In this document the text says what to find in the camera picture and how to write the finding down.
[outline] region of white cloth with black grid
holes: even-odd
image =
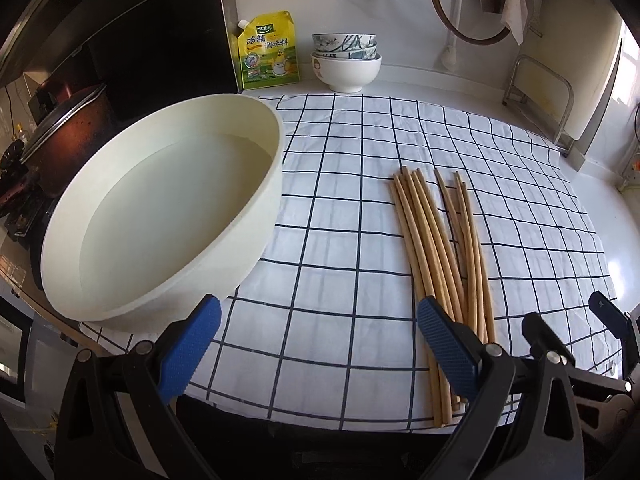
[[[433,431],[425,345],[388,192],[402,165],[421,168],[442,214],[434,166],[449,185],[453,171],[468,183],[504,348],[529,353],[520,323],[539,312],[580,368],[616,373],[620,345],[586,307],[594,290],[615,297],[602,244],[551,143],[417,101],[264,101],[286,126],[280,215],[255,269],[223,301],[187,394],[306,426]],[[82,329],[114,352],[149,337]],[[516,407],[510,399],[502,422]]]

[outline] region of metal bar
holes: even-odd
[[[55,314],[52,314],[49,310],[41,306],[36,300],[34,300],[31,296],[29,296],[26,292],[18,288],[15,290],[15,283],[9,278],[2,270],[0,270],[0,279],[5,280],[9,285],[12,286],[18,297],[23,300],[27,305],[29,305],[36,314],[39,314],[45,321],[51,323],[55,326],[60,332],[62,332],[67,337],[73,339],[80,346],[84,348],[89,348],[93,350],[98,356],[109,356],[111,353],[103,348],[100,343],[94,341],[89,336],[83,334],[79,330],[69,326],[60,318],[56,317]]]
[[[509,95],[511,94],[511,90],[513,89],[515,80],[516,80],[516,75],[518,73],[518,68],[520,67],[520,64],[523,61],[529,61],[531,63],[533,63],[534,65],[536,65],[537,67],[540,67],[542,70],[544,70],[545,72],[551,74],[553,77],[555,77],[556,79],[558,79],[558,81],[560,81],[561,83],[563,83],[566,86],[566,89],[568,91],[568,99],[566,102],[566,107],[564,108],[564,113],[562,114],[562,118],[560,119],[560,122],[558,123],[558,129],[556,130],[556,134],[554,136],[554,144],[558,143],[558,140],[560,139],[560,136],[562,135],[562,131],[564,130],[564,127],[566,126],[566,122],[569,119],[569,115],[571,114],[571,111],[574,109],[574,101],[575,101],[575,94],[574,94],[574,89],[571,86],[571,83],[569,83],[567,81],[567,79],[565,79],[564,77],[562,77],[558,72],[555,72],[554,70],[551,70],[547,65],[540,63],[537,59],[531,57],[531,56],[527,56],[526,54],[520,54],[517,58],[516,58],[516,62],[513,66],[513,72],[511,73],[511,79],[509,81],[509,85],[507,86],[507,89],[504,92],[504,96],[502,98],[502,104],[506,105],[507,104],[507,100],[509,99]]]
[[[9,57],[15,41],[18,39],[21,32],[24,30],[33,15],[48,1],[49,0],[31,0],[20,15],[20,18],[18,18],[18,21],[15,23],[14,28],[12,28],[12,30],[9,32],[9,35],[7,36],[2,46],[0,46],[0,79],[2,78],[6,70],[6,60]]]

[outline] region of white basin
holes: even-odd
[[[204,294],[226,298],[273,231],[283,146],[279,115],[235,94],[184,101],[126,128],[53,213],[47,299],[70,319],[161,332]]]

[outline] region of chopstick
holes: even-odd
[[[460,249],[460,259],[458,263],[460,264],[460,274],[464,274],[466,267],[466,247],[465,247],[465,237],[462,234],[462,227],[460,227],[460,219],[458,218],[458,214],[456,213],[456,207],[453,204],[453,200],[451,199],[451,194],[449,193],[449,189],[447,189],[446,184],[444,183],[444,179],[442,175],[435,169],[436,179],[438,181],[438,186],[440,187],[440,193],[442,194],[442,198],[444,200],[445,207],[449,213],[449,221],[453,227],[454,238],[458,242],[458,247]]]
[[[445,286],[442,264],[437,257],[435,241],[433,240],[433,235],[429,229],[427,218],[425,216],[424,209],[422,208],[420,198],[418,197],[418,191],[415,187],[414,180],[411,178],[411,174],[409,174],[407,167],[402,168],[402,176],[404,177],[407,189],[409,190],[409,196],[414,202],[416,223],[418,224],[418,230],[420,231],[420,237],[422,238],[425,254],[431,270],[431,280],[433,282],[435,298],[442,305],[445,312],[449,314],[449,317],[453,319],[453,312],[451,310],[449,294]]]
[[[471,234],[471,218],[466,208],[465,195],[460,174],[456,172],[456,191],[460,204],[461,231],[464,233],[466,247],[466,298],[468,301],[466,324],[478,334],[478,286],[476,285],[476,259],[474,255],[473,236]]]
[[[452,320],[466,323],[483,343],[494,342],[495,320],[489,281],[466,184],[456,172],[456,193],[461,215],[458,218],[440,172],[436,170],[435,174],[448,211],[452,233],[459,243],[460,261],[456,259],[447,229],[422,171],[410,171],[407,167],[402,167],[401,173],[394,176],[391,186],[417,299],[434,296]],[[466,263],[467,272],[466,293],[459,268],[463,262]],[[427,349],[432,372],[430,388],[434,424],[449,424],[452,420],[452,408],[457,411],[460,400],[450,390],[428,345]]]
[[[447,231],[444,227],[433,196],[431,195],[429,186],[427,186],[424,175],[420,169],[415,171],[414,179],[418,183],[418,195],[420,196],[422,206],[427,213],[427,220],[436,242],[438,257],[442,262],[442,268],[445,273],[447,288],[449,289],[449,295],[453,307],[454,320],[458,323],[464,323],[465,319],[462,311],[462,305],[465,301],[465,293],[462,287],[460,271],[456,265],[456,257],[454,256],[451,244],[449,243]]]
[[[418,231],[422,237],[422,245],[423,250],[428,261],[427,269],[431,271],[431,283],[432,283],[432,293],[431,295],[436,297],[440,304],[445,309],[446,313],[453,319],[453,314],[451,312],[449,297],[447,294],[447,289],[444,286],[444,279],[442,277],[442,268],[440,267],[440,263],[438,259],[435,257],[434,247],[433,247],[433,237],[431,236],[431,232],[428,229],[426,224],[426,218],[424,215],[424,210],[422,209],[422,204],[417,196],[417,191],[415,189],[414,183],[411,180],[411,176],[409,175],[408,169],[404,169],[404,174],[401,174],[398,177],[398,182],[401,183],[401,189],[404,192],[405,196],[409,196],[411,198],[410,202],[413,203],[414,213],[417,219],[417,227]],[[442,368],[438,367],[438,376],[440,380],[440,402],[442,406],[442,423],[450,424],[452,421],[452,405],[450,400],[450,387],[449,381],[447,381]]]
[[[400,230],[404,238],[404,244],[409,256],[409,264],[414,276],[415,292],[418,300],[422,300],[427,295],[433,295],[433,283],[426,263],[424,248],[420,241],[420,235],[415,225],[414,216],[411,212],[404,189],[398,176],[394,177],[394,182],[390,186],[391,197],[396,205]],[[442,389],[440,384],[440,372],[433,352],[427,345],[427,362],[429,365],[429,382],[431,387],[431,411],[433,412],[433,425],[442,427]]]

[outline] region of pot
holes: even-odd
[[[38,175],[44,193],[62,195],[76,173],[118,133],[118,121],[105,92],[90,86],[58,105],[36,128],[20,162]]]
[[[36,124],[40,124],[60,103],[73,95],[66,82],[47,79],[29,100],[29,110]]]

